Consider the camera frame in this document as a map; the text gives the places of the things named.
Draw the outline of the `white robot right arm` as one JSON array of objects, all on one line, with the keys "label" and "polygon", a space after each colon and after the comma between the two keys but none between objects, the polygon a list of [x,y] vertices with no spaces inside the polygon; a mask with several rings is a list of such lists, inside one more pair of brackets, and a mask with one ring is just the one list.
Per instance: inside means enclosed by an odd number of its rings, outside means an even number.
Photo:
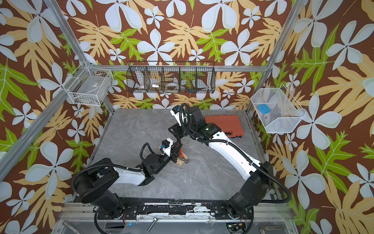
[{"label": "white robot right arm", "polygon": [[[237,146],[215,123],[208,123],[198,107],[176,105],[170,110],[177,123],[171,133],[178,140],[185,136],[205,144],[225,158],[242,176],[245,183],[240,191],[227,200],[227,215],[238,219],[243,213],[260,203],[282,204],[291,200],[288,188],[275,178],[272,165],[251,157]],[[281,200],[269,200],[265,196],[278,185],[286,193]]]}]

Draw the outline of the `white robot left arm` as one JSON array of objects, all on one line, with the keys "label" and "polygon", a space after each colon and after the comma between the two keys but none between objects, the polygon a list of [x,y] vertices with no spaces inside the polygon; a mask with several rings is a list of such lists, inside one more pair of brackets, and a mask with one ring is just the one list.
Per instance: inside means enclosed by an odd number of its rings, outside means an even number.
[{"label": "white robot left arm", "polygon": [[125,207],[110,187],[114,184],[148,185],[169,162],[176,163],[181,158],[181,148],[182,143],[166,139],[160,146],[161,153],[157,154],[145,143],[140,151],[141,164],[136,167],[114,164],[110,158],[104,158],[77,173],[71,187],[78,193],[81,203],[97,206],[112,219],[120,218],[124,216]]}]

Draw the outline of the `claw hammer red black handle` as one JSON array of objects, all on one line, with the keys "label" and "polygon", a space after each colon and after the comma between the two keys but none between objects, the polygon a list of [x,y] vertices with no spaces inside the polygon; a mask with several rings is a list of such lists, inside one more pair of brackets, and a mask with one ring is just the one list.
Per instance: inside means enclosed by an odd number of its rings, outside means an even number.
[{"label": "claw hammer red black handle", "polygon": [[189,162],[188,157],[183,153],[182,149],[180,149],[179,158],[178,159],[181,162],[184,162],[184,163],[188,163]]}]

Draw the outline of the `wooden board with nails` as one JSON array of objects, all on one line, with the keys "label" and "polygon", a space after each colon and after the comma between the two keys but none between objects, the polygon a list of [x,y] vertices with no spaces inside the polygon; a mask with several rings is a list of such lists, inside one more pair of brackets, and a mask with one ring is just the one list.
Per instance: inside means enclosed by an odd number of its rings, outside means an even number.
[{"label": "wooden board with nails", "polygon": [[174,143],[166,147],[165,144],[159,146],[161,155],[166,155],[173,163],[182,166],[189,162],[187,155],[182,152],[182,144]]}]

